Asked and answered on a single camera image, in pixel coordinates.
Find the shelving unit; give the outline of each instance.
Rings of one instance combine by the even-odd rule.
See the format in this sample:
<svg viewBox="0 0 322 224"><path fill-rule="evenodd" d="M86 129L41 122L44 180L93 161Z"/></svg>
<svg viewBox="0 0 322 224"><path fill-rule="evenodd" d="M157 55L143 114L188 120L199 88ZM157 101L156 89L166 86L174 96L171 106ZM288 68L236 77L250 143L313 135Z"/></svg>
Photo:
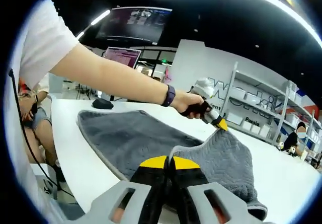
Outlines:
<svg viewBox="0 0 322 224"><path fill-rule="evenodd" d="M320 125L320 123L313 117L314 112L313 112L313 116L312 116L306 109L304 109L301 106L298 106L294 101L289 99L289 89L288 88L286 89L286 92L283 92L282 90L276 88L275 86L265 83L262 80L254 77L254 76L251 76L245 72L241 72L241 71L237 70L237 65L238 65L238 62L236 62L233 72L231 74L231 79L229 82L227 95L225 97L224 104L222 106L220 114L223 116L226 113L229 100L234 100L234 101L238 101L244 105L250 106L254 109L257 109L258 111L261 111L262 113L267 114L268 116L270 116L269 122L272 122L273 119L277 119L278 126L277 126L276 132L275 132L272 139L267 139L267 138L264 138L258 134L254 134L253 132L248 131L248 130L242 128L241 126L234 124L232 122L227 122L228 126L230 126L231 128L234 128L238 131L244 132L244 133L246 133L250 136L253 136L255 138L261 139L261 140L268 142L270 144L274 144L277 140L277 137L281 131L283 124L291 127L292 130L295 130L295 127L292 126L288 121L285 120L287 106L290 106L291 108L294 108L301 115L306 116L310 119L310 123L307 128L307 135L308 136L310 135L313 126L316 128L322 129L322 126ZM273 102L272 110L274 110L276 108L277 100L282 101L282 103L283 103L282 113L277 114L277 113L270 111L268 109L265 109L259 105L248 102L245 99L238 99L238 98L231 96L230 92L231 92L231 88L232 88L235 80L242 81L248 85L251 85L251 86L253 86L259 90L262 90L263 92L266 92L266 93L270 94L271 96L273 96L274 102ZM314 143L314 141L310 137L307 137L305 140L305 145L307 144L308 140L310 140Z"/></svg>
<svg viewBox="0 0 322 224"><path fill-rule="evenodd" d="M245 105L248 105L250 107L253 107L253 108L255 108L255 109L257 109L257 110L259 110L259 111L261 111L263 113L266 113L267 115L273 116L273 117L275 117L277 119L280 119L281 118L281 115L276 114L276 113L274 113L274 112L272 112L270 110L267 110L267 109L265 109L265 108L263 108L263 107L261 107L259 105L256 105L256 104L254 104L252 102L248 102L245 99L235 98L235 97L232 97L232 96L229 96L229 98L230 99L233 99L235 101L241 102L241 103L243 103Z"/></svg>
<svg viewBox="0 0 322 224"><path fill-rule="evenodd" d="M245 82L249 85L252 85L273 96L285 96L285 92L282 92L280 89L274 86L271 86L270 84L264 83L260 79L250 76L247 73L239 72L238 70L236 70L235 79Z"/></svg>
<svg viewBox="0 0 322 224"><path fill-rule="evenodd" d="M260 140L262 140L262 141L265 141L265 142L267 142L267 143L269 143L269 144L272 144L272 140L271 140L271 139L268 139L268 138L266 138L266 137L263 137L263 136L260 136L260 135L258 135L258 134L255 134L255 133L253 133L253 132L251 132L251 131L248 131L248 130L246 130L246 129L242 128L241 126L239 126L239 125L237 125L237 124L235 124L235 123L233 123L233 122L228 122L228 121L227 121L227 125L228 125L228 127L231 127L231 128L233 128L233 129L235 129L235 130L238 130L238 131L240 131L240 132L246 133L247 135L250 135L250 136L252 136L252 137L254 137L254 138L257 138L257 139L260 139Z"/></svg>
<svg viewBox="0 0 322 224"><path fill-rule="evenodd" d="M225 98L225 101L224 101L224 104L222 106L222 109L221 109L221 115L223 116L225 113L226 113L226 110L227 110L227 105L228 105L228 102L229 100L233 99L233 100L236 100L236 101L239 101L240 103L243 103L244 105L247 105L247 106L250 106L252 108L255 108L257 109L258 111L261 111L262 113L265 113L267 114L270 118L269 118L269 124L271 124L272 120L275 118L278 120L278 127L275 131L275 133L273 134L273 138L272 139L269 139L269 138L265 138L265 137L262 137L258 134L254 134L253 132L251 131L248 131L244 128L242 128L241 126L239 125L236 125L232 122L229 122L227 121L227 124L228 126L230 126L231 128L234 128L238 131L241 131L243 133L246 133L250 136L253 136L255 138L258 138L260 140L263 140L269 144L274 144L277 140L277 137L280 133L280 130L282 128L282 124L284 123L284 117L285 117L285 113L286 113L286 107L287 107L287 99L288 99L288 96L289 96L289 91L287 90L287 92L283 92L281 91L280 89L268 84L268 83L265 83L263 82L262 80L256 78L256 77L253 77L245 72L241 72L239 70L237 70L237 65L238 65L238 62L236 62L235 66L234 66L234 70L231 74L231 79L230 79L230 83L229 83L229 86L228 86L228 91L227 91L227 95L226 95L226 98ZM274 96L274 102L273 102L273 106L272 106L272 109L275 109L276 107L276 103L277 103L277 100L279 98L284 98L283 100L283 110L282 110L282 114L276 114L275 112L273 111L270 111L268 109L265 109L261 106L258 106L254 103L251 103L251 102L248 102L244 99L237 99L237 98L234 98L230 95L230 90L234 84L234 81L235 80L239 80L239 81L242 81L248 85L251 85L259 90L262 90L272 96Z"/></svg>

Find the monitor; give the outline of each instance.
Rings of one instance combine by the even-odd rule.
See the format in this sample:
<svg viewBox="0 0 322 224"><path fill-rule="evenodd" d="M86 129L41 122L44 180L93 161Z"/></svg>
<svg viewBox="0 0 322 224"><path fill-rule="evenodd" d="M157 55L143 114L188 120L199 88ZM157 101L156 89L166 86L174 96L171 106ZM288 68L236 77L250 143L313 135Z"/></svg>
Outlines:
<svg viewBox="0 0 322 224"><path fill-rule="evenodd" d="M108 47L103 54L103 58L110 59L134 68L137 60L140 57L140 54L141 50L138 49Z"/></svg>
<svg viewBox="0 0 322 224"><path fill-rule="evenodd" d="M102 21L96 38L139 39L156 45L172 10L152 7L114 8Z"/></svg>

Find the purple wristband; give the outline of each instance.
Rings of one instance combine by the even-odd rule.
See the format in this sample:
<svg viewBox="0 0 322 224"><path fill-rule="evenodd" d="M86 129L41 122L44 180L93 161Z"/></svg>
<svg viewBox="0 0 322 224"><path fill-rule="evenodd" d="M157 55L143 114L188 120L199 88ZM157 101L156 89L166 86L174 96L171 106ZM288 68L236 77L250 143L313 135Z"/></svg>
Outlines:
<svg viewBox="0 0 322 224"><path fill-rule="evenodd" d="M168 85L168 91L167 91L166 99L162 103L161 106L168 107L173 102L175 96L176 96L176 91L175 91L174 87Z"/></svg>

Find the gray towel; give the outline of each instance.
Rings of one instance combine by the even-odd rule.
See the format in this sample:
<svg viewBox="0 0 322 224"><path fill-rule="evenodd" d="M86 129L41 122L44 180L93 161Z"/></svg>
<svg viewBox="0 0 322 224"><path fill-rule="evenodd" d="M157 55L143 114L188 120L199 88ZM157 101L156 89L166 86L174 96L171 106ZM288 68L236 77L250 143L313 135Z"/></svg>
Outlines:
<svg viewBox="0 0 322 224"><path fill-rule="evenodd" d="M267 215L267 208L257 201L252 155L229 131L218 130L203 143L144 111L81 111L78 125L93 150L122 180L130 179L146 159L180 156L197 162L209 182L218 182L244 200L252 215L260 220Z"/></svg>
<svg viewBox="0 0 322 224"><path fill-rule="evenodd" d="M257 200L250 150L229 131L215 131L196 147L176 146L169 155L198 163L209 182L217 182L247 203L249 213L260 220L267 208Z"/></svg>

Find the desk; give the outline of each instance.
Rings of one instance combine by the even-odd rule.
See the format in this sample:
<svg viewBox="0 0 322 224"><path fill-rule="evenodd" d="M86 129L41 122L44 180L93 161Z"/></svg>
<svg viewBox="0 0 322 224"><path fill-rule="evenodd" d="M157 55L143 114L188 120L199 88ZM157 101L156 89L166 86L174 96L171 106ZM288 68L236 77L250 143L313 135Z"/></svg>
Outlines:
<svg viewBox="0 0 322 224"><path fill-rule="evenodd" d="M81 110L126 112L144 110L151 116L200 140L206 140L215 128L201 120L187 119L173 108L154 104L113 102L112 110L91 107L92 101L54 99L52 125L58 159L66 181L77 202L88 212L94 199L119 182L83 138L77 126ZM253 156L255 188L258 200L268 207L265 221L289 223L310 198L320 174L299 158L279 152L275 147L236 130L230 130ZM176 215L163 211L162 224L179 223Z"/></svg>

